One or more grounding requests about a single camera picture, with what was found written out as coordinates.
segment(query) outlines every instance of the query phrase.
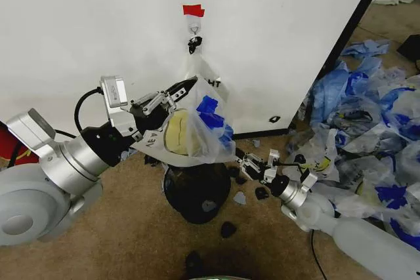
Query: white wall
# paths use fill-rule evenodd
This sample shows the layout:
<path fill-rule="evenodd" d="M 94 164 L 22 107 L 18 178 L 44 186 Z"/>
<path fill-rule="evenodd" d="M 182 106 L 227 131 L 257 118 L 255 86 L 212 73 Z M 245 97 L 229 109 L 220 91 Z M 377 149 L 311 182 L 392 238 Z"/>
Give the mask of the white wall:
<path fill-rule="evenodd" d="M 235 131 L 286 128 L 358 2 L 0 0 L 0 120 L 34 107 L 75 132 L 75 103 L 101 75 L 124 76 L 132 98 L 183 79 L 182 4 L 201 3 L 203 56 L 230 88 Z M 82 125 L 104 120 L 88 99 Z"/>

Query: black cable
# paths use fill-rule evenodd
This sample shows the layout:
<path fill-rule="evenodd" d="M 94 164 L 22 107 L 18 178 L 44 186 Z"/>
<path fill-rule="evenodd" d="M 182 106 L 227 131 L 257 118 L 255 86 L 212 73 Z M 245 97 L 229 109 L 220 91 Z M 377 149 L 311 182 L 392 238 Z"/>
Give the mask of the black cable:
<path fill-rule="evenodd" d="M 312 230 L 310 232 L 310 249 L 312 250 L 312 255 L 314 255 L 314 259 L 315 259 L 315 263 L 318 266 L 318 268 L 320 269 L 320 272 L 322 273 L 322 277 L 324 278 L 324 280 L 328 280 L 327 276 L 325 275 L 324 271 L 322 270 L 322 267 L 320 265 L 320 262 L 318 261 L 316 254 L 315 254 L 315 249 L 314 249 L 314 233 L 315 230 Z"/>
<path fill-rule="evenodd" d="M 7 165 L 7 168 L 11 168 L 14 166 L 14 164 L 16 163 L 16 159 L 18 158 L 19 155 L 19 150 L 22 147 L 22 143 L 20 141 L 18 141 L 18 143 L 15 145 L 12 155 L 10 156 L 10 161 L 9 164 Z"/>
<path fill-rule="evenodd" d="M 63 136 L 67 136 L 68 138 L 72 138 L 72 139 L 76 138 L 74 134 L 69 134 L 68 132 L 60 130 L 60 129 L 55 129 L 55 132 L 57 134 L 62 134 Z"/>
<path fill-rule="evenodd" d="M 80 107 L 82 105 L 82 103 L 91 95 L 94 95 L 95 93 L 99 93 L 99 94 L 104 94 L 104 92 L 102 91 L 102 89 L 100 87 L 97 87 L 96 89 L 90 90 L 89 92 L 86 92 L 78 101 L 76 104 L 76 107 L 74 109 L 74 123 L 76 124 L 76 127 L 78 129 L 78 131 L 82 131 L 80 122 L 79 122 L 79 112 L 80 112 Z"/>

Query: black clip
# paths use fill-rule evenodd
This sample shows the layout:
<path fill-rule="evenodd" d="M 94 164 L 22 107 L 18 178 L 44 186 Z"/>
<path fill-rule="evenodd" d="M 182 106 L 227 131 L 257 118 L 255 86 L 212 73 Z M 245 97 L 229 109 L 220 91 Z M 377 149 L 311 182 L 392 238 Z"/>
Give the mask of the black clip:
<path fill-rule="evenodd" d="M 196 48 L 201 45 L 201 42 L 203 41 L 203 38 L 201 36 L 193 36 L 188 41 L 188 51 L 190 54 L 193 54 L 196 51 Z"/>

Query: red object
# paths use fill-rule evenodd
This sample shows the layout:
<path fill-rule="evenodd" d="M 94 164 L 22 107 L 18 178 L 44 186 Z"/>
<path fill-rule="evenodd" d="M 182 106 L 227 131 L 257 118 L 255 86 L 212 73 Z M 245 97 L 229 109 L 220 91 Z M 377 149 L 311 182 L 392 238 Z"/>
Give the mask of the red object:
<path fill-rule="evenodd" d="M 189 14 L 190 16 L 199 16 L 200 18 L 204 17 L 204 9 L 201 9 L 200 5 L 183 5 L 184 14 Z"/>
<path fill-rule="evenodd" d="M 9 132 L 6 125 L 0 123 L 0 158 L 6 161 L 10 160 L 13 149 L 18 142 L 19 140 Z M 26 163 L 38 163 L 38 156 L 22 145 L 15 165 Z"/>

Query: red tape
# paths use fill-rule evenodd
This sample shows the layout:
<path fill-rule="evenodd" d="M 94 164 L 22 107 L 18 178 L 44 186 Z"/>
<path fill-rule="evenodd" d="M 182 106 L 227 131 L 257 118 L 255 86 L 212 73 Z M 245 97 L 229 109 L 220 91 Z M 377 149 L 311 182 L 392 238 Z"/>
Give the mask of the red tape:
<path fill-rule="evenodd" d="M 183 5 L 184 14 L 189 14 L 190 16 L 199 16 L 202 18 L 204 16 L 204 9 L 201 9 L 200 5 Z"/>

